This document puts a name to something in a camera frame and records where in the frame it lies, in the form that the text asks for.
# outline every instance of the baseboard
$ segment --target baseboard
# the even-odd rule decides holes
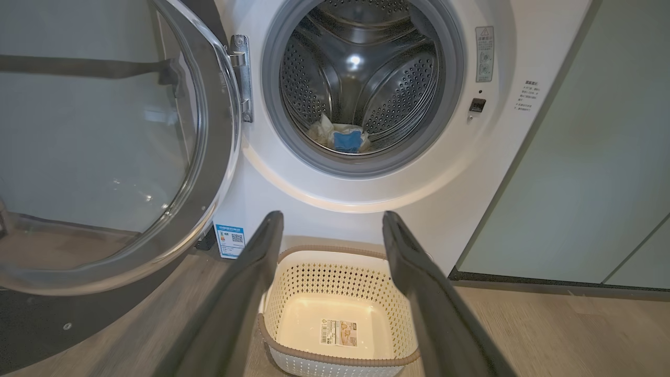
[[[518,278],[515,276],[461,272],[456,268],[449,274],[449,279],[454,286],[470,288],[670,302],[670,289]]]

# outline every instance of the white washing machine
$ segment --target white washing machine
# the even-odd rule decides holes
[[[449,274],[589,4],[222,1],[227,34],[249,38],[254,122],[242,126],[243,157],[215,224],[250,234],[279,209],[285,247],[381,247],[383,211],[393,210]],[[334,151],[308,135],[321,113],[391,136],[372,152]]]
[[[88,15],[52,30],[30,9],[7,23],[55,42],[1,55],[12,121],[0,161],[17,162],[0,164],[1,286],[112,289],[174,260],[211,223],[235,257],[274,210],[285,248],[380,251],[383,212],[396,211],[448,274],[590,1],[186,3],[107,12],[128,23],[122,32]],[[87,33],[77,20],[91,20]]]

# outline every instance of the laundry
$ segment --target laundry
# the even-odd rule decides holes
[[[342,153],[364,153],[370,149],[368,133],[353,124],[332,123],[326,114],[312,124],[307,135],[326,148]]]

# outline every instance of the barcode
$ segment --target barcode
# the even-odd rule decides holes
[[[328,334],[328,325],[324,323],[321,325],[321,343],[326,342],[327,334]]]

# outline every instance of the stainless steel drum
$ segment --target stainless steel drum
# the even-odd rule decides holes
[[[374,154],[421,123],[437,91],[436,43],[405,1],[331,0],[293,31],[280,68],[283,105],[306,132],[321,114],[360,126]]]

